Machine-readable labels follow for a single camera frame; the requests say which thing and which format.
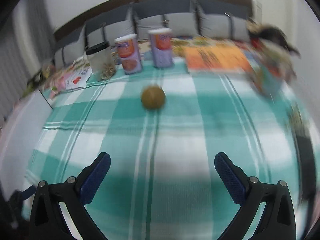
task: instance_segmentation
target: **teal checkered tablecloth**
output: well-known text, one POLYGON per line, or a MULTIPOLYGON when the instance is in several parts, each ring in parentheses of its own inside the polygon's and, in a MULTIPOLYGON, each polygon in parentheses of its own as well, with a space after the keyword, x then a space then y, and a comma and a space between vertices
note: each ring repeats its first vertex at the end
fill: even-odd
MULTIPOLYGON (((190 75, 179 59, 165 70, 144 65, 141 73, 119 69, 109 81, 91 77, 87 88, 57 96, 26 180, 64 182, 109 153, 111 168, 86 209, 110 240, 217 239, 239 208, 214 168, 221 151, 248 176, 285 180, 297 207, 298 164, 288 128, 296 99, 288 87, 271 100, 243 77, 190 75), (150 84, 166 94, 159 111, 142 107, 141 91, 150 84)), ((318 155, 313 122, 310 131, 318 155)))

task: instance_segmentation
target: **food label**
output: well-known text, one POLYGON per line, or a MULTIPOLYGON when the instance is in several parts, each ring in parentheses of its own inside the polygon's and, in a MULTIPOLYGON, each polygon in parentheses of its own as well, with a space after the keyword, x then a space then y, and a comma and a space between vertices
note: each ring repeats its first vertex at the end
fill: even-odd
POLYGON ((117 43, 119 57, 126 58, 132 55, 134 52, 134 46, 132 40, 117 43))
POLYGON ((165 50, 171 48, 171 36, 169 34, 156 34, 156 48, 165 50))

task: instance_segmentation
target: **paper packaging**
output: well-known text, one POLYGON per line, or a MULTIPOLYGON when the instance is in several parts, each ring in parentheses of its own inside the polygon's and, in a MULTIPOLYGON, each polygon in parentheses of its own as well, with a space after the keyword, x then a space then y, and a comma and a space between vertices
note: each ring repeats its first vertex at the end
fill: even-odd
POLYGON ((53 81, 50 98, 64 90, 85 88, 92 69, 86 57, 78 58, 71 67, 63 71, 60 77, 53 81))
POLYGON ((173 66, 171 46, 172 30, 169 28, 161 28, 151 30, 148 33, 155 67, 163 68, 173 66))
POLYGON ((142 70, 141 57, 135 33, 115 39, 119 57, 125 74, 142 70))

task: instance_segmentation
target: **brown ball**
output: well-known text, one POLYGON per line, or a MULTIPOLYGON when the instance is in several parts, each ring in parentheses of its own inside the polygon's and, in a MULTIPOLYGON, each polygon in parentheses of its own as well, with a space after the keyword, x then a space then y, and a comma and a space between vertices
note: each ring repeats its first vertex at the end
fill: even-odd
POLYGON ((161 87, 148 86, 141 94, 141 102, 146 109, 159 109, 165 103, 165 93, 161 87))

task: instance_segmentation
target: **purple snack can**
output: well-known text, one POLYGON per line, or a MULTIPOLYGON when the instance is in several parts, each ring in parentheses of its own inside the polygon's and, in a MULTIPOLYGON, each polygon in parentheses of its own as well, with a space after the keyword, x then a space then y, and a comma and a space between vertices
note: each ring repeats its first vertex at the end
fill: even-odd
POLYGON ((161 28, 151 30, 148 33, 155 67, 165 68, 173 66, 171 47, 172 30, 169 28, 161 28))
POLYGON ((135 33, 115 39, 118 54, 125 74, 133 74, 142 70, 141 56, 135 33))

